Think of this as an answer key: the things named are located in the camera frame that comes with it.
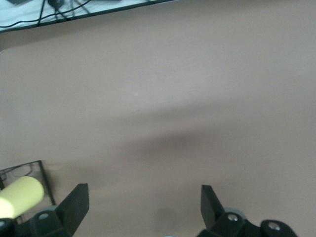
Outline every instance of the yellow cylinder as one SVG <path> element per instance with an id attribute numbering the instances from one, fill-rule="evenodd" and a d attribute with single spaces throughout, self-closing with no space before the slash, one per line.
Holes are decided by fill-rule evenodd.
<path id="1" fill-rule="evenodd" d="M 44 188 L 35 178 L 24 176 L 0 192 L 0 218 L 14 219 L 44 197 Z"/>

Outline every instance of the black cable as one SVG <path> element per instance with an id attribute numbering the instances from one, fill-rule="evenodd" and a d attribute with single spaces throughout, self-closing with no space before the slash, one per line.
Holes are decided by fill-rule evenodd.
<path id="1" fill-rule="evenodd" d="M 89 16 L 91 16 L 91 13 L 88 11 L 88 9 L 87 8 L 85 8 L 84 6 L 82 6 L 82 9 L 86 12 L 86 13 L 88 13 L 88 15 Z"/>
<path id="2" fill-rule="evenodd" d="M 55 19 L 56 19 L 56 23 L 59 23 L 58 17 L 57 17 L 57 11 L 55 11 Z"/>
<path id="3" fill-rule="evenodd" d="M 62 15 L 62 17 L 64 17 L 66 19 L 66 21 L 69 21 L 69 18 L 67 18 L 62 12 L 60 12 L 59 10 L 57 10 L 59 12 L 59 14 Z"/>
<path id="4" fill-rule="evenodd" d="M 71 9 L 74 8 L 74 0 L 70 0 L 70 8 Z M 73 14 L 73 18 L 75 19 L 76 18 L 75 12 L 73 11 L 72 14 Z"/>
<path id="5" fill-rule="evenodd" d="M 45 1 L 46 1 L 46 0 L 43 0 L 43 2 L 42 2 L 42 4 L 41 4 L 40 14 L 39 14 L 39 21 L 38 21 L 37 26 L 39 26 L 39 25 L 40 25 L 41 16 L 43 15 L 43 11 L 44 11 Z"/>
<path id="6" fill-rule="evenodd" d="M 73 9 L 70 9 L 70 10 L 68 10 L 68 11 L 63 11 L 63 12 L 61 12 L 61 13 L 65 14 L 65 13 L 68 13 L 68 12 L 75 11 L 75 10 L 81 8 L 82 6 L 88 4 L 89 2 L 91 2 L 91 0 L 87 0 L 87 1 L 84 2 L 83 4 L 77 6 L 77 7 L 73 8 Z M 47 15 L 47 16 L 45 16 L 45 17 L 42 17 L 41 19 L 36 19 L 36 20 L 31 20 L 31 21 L 18 21 L 18 22 L 15 22 L 15 23 L 11 24 L 11 25 L 8 25 L 8 26 L 0 26 L 0 28 L 9 28 L 9 27 L 15 26 L 15 25 L 20 24 L 20 23 L 36 22 L 36 21 L 43 20 L 43 19 L 45 19 L 45 18 L 47 18 L 47 17 L 51 17 L 51 16 L 54 16 L 54 15 L 55 15 L 55 14 L 50 14 L 50 15 Z"/>

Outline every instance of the beige tabletop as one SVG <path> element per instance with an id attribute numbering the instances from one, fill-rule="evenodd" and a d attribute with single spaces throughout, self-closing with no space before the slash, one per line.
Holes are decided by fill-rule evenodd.
<path id="1" fill-rule="evenodd" d="M 0 168 L 42 159 L 77 237 L 195 237 L 200 187 L 316 233 L 316 1 L 181 0 L 0 35 Z"/>

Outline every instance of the silver bolt head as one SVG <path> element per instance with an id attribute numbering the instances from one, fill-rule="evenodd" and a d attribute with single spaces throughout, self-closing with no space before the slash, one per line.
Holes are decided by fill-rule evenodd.
<path id="1" fill-rule="evenodd" d="M 228 214 L 228 219 L 230 221 L 238 221 L 238 217 L 234 214 Z"/>
<path id="2" fill-rule="evenodd" d="M 272 230 L 276 230 L 276 231 L 281 230 L 281 227 L 280 227 L 277 223 L 275 223 L 275 222 L 269 222 L 269 223 L 268 223 L 268 226 L 269 226 L 270 229 L 272 229 Z"/>
<path id="3" fill-rule="evenodd" d="M 39 215 L 39 220 L 46 219 L 47 217 L 48 217 L 48 213 L 43 213 L 43 214 Z"/>

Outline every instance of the white surface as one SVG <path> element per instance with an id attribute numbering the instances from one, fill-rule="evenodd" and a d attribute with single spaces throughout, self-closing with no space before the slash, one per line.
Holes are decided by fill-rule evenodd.
<path id="1" fill-rule="evenodd" d="M 183 0 L 0 35 L 0 168 L 43 159 L 77 237 L 194 237 L 201 184 L 316 233 L 316 2 Z"/>
<path id="2" fill-rule="evenodd" d="M 18 21 L 31 21 L 39 19 L 40 10 L 43 0 L 29 0 L 19 5 L 14 5 L 7 0 L 0 0 L 0 26 L 8 26 Z M 65 0 L 64 5 L 59 9 L 61 12 L 68 11 L 78 6 L 74 2 L 74 7 L 71 7 L 71 0 Z M 85 3 L 85 0 L 79 0 L 81 4 Z M 100 12 L 124 6 L 131 6 L 140 3 L 148 2 L 148 0 L 92 0 L 91 2 L 84 5 L 84 7 L 91 13 Z M 79 8 L 73 11 L 75 16 L 86 15 L 87 12 L 83 8 Z M 43 17 L 54 14 L 55 10 L 45 2 Z M 65 13 L 66 17 L 73 17 L 73 13 Z M 42 19 L 41 22 L 55 21 L 55 16 L 47 17 Z M 20 23 L 11 28 L 17 28 L 22 26 L 36 25 L 38 22 L 31 23 Z"/>

